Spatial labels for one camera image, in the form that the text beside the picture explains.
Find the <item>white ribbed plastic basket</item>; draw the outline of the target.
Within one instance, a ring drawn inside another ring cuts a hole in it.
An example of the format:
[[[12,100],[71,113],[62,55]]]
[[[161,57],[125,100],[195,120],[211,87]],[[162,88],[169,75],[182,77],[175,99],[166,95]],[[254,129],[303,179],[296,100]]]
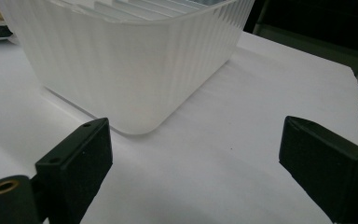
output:
[[[234,52],[255,0],[120,19],[90,0],[0,0],[41,84],[128,134],[156,129]]]

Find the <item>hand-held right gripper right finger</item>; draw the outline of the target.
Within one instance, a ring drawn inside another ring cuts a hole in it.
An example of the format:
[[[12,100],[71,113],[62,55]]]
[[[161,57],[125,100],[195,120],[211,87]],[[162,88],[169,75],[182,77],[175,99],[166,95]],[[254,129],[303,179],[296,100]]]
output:
[[[279,163],[337,224],[358,224],[358,146],[302,118],[284,120]]]

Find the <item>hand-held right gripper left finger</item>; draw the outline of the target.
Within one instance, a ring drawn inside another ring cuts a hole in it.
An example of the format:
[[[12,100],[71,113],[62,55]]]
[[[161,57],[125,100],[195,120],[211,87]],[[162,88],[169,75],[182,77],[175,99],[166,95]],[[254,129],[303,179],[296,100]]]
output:
[[[39,216],[49,224],[79,224],[112,164],[109,120],[80,125],[35,164]]]

